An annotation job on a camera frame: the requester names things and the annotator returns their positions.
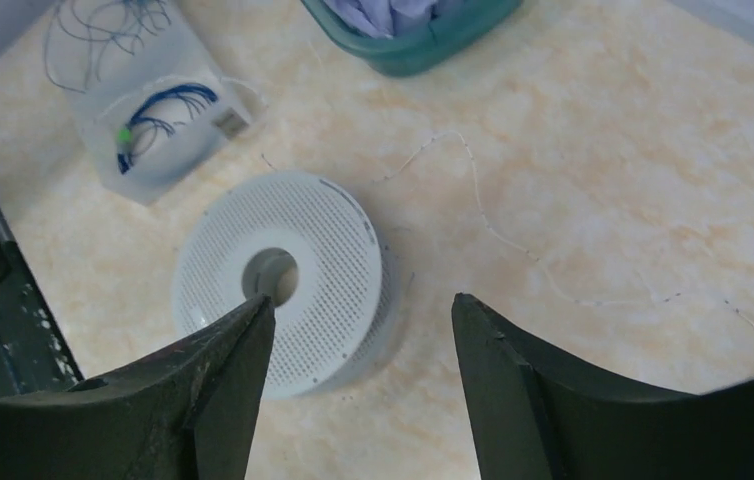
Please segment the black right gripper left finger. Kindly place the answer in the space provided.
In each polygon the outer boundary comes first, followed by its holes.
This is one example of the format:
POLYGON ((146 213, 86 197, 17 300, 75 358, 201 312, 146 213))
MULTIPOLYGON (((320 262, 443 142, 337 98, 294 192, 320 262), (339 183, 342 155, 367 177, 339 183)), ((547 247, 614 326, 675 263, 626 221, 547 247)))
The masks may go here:
POLYGON ((274 340, 266 296, 65 391, 0 398, 0 479, 241 479, 274 340))

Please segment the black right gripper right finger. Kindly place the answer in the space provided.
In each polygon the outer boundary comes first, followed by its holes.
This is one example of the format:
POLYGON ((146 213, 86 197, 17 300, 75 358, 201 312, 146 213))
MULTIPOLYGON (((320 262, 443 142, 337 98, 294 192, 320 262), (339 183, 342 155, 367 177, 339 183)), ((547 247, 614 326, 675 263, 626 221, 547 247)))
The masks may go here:
POLYGON ((451 309, 485 479, 754 479, 754 378, 702 394, 593 365, 459 293, 451 309))

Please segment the white perforated cable spool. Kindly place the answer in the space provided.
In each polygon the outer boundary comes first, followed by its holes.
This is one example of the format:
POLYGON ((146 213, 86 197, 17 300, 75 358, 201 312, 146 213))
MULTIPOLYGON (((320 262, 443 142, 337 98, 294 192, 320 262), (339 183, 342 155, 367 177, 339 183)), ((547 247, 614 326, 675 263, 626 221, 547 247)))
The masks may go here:
POLYGON ((356 381, 387 348, 397 318, 393 256, 358 202, 323 177, 280 171, 234 187, 200 217, 171 287, 178 331, 274 294, 290 268, 298 281, 275 308, 267 399, 356 381))

